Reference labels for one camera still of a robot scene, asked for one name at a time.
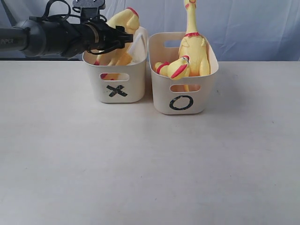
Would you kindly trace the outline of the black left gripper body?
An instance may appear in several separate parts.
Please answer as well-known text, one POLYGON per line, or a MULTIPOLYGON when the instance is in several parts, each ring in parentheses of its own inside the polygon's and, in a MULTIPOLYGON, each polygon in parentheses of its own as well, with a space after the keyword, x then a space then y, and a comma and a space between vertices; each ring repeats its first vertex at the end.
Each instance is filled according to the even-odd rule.
POLYGON ((124 45, 120 45, 119 42, 120 35, 115 35, 115 26, 111 27, 103 22, 91 22, 90 25, 96 29, 98 37, 98 41, 91 45, 92 50, 107 51, 124 48, 124 45))

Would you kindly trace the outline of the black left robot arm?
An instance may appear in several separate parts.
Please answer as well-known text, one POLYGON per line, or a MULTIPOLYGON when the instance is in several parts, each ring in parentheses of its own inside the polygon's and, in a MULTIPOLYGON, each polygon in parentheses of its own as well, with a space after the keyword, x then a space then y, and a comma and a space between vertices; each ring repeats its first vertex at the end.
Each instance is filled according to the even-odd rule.
POLYGON ((109 53, 132 42, 133 35, 126 33, 124 27, 112 28, 105 22, 26 20, 0 29, 0 50, 21 51, 27 57, 58 54, 70 59, 92 50, 109 53))

